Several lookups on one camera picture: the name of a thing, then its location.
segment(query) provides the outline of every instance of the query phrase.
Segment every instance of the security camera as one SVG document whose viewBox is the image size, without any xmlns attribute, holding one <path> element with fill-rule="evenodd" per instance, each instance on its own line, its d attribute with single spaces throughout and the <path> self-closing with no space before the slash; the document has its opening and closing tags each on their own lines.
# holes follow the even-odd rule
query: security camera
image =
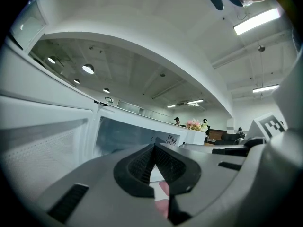
<svg viewBox="0 0 303 227">
<path fill-rule="evenodd" d="M 265 51 L 265 46 L 260 45 L 258 48 L 258 51 L 263 52 Z"/>
</svg>

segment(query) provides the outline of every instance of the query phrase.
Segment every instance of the glass panel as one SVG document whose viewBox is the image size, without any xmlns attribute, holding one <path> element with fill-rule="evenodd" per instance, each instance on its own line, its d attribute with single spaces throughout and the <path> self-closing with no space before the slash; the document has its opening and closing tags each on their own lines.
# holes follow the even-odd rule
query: glass panel
<svg viewBox="0 0 303 227">
<path fill-rule="evenodd" d="M 45 25 L 37 2 L 33 1 L 27 4 L 19 14 L 10 32 L 19 45 L 25 49 Z"/>
<path fill-rule="evenodd" d="M 152 110 L 148 110 L 148 109 L 144 109 L 144 108 L 140 108 L 138 106 L 132 105 L 132 104 L 128 104 L 122 101 L 119 101 L 118 103 L 118 107 L 125 109 L 127 111 L 133 112 L 133 113 L 137 113 L 152 119 L 157 119 L 163 122 L 168 122 L 170 123 L 170 117 Z"/>
</svg>

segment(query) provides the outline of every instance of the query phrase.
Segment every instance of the black rubber pad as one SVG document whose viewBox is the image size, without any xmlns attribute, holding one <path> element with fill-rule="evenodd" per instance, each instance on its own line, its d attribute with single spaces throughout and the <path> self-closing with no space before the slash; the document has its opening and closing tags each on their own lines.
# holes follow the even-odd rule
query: black rubber pad
<svg viewBox="0 0 303 227">
<path fill-rule="evenodd" d="M 75 184 L 48 212 L 48 214 L 59 222 L 65 223 L 88 189 L 89 187 L 87 186 Z"/>
<path fill-rule="evenodd" d="M 236 171 L 240 171 L 240 169 L 242 167 L 241 165 L 234 164 L 234 163 L 229 163 L 229 162 L 225 162 L 225 161 L 220 162 L 218 164 L 218 166 L 222 166 L 222 167 L 232 169 L 232 170 L 236 170 Z"/>
</svg>

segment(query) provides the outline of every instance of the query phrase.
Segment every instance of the black slot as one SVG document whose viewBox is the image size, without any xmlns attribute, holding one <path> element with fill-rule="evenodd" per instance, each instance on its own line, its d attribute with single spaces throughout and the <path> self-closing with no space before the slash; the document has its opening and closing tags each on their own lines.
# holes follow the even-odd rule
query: black slot
<svg viewBox="0 0 303 227">
<path fill-rule="evenodd" d="M 229 156 L 238 156 L 238 157 L 246 157 L 249 152 L 247 147 L 243 148 L 225 148 L 225 149 L 213 149 L 213 154 L 218 155 L 229 155 Z"/>
<path fill-rule="evenodd" d="M 234 163 L 229 163 L 229 162 L 225 162 L 225 161 L 220 162 L 218 164 L 218 166 L 222 166 L 222 167 L 232 169 L 232 170 L 236 170 L 236 171 L 240 171 L 240 169 L 242 167 L 241 165 L 234 164 Z"/>
<path fill-rule="evenodd" d="M 65 223 L 88 189 L 89 187 L 87 186 L 75 184 L 48 212 L 48 214 L 59 222 Z"/>
</svg>

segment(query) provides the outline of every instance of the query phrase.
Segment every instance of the cable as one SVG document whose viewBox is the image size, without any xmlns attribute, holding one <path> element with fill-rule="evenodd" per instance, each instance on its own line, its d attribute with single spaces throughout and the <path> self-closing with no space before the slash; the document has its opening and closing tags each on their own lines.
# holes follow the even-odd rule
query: cable
<svg viewBox="0 0 303 227">
<path fill-rule="evenodd" d="M 263 60 L 262 60 L 261 52 L 260 52 L 260 59 L 261 59 L 261 66 L 262 66 L 262 87 L 264 87 L 264 67 L 263 67 Z"/>
<path fill-rule="evenodd" d="M 244 16 L 243 19 L 239 19 L 239 16 L 238 16 L 238 14 L 237 14 L 237 19 L 240 20 L 240 21 L 242 21 L 242 20 L 244 20 L 244 19 L 246 18 L 246 16 L 247 16 L 247 14 L 245 14 L 245 16 Z"/>
</svg>

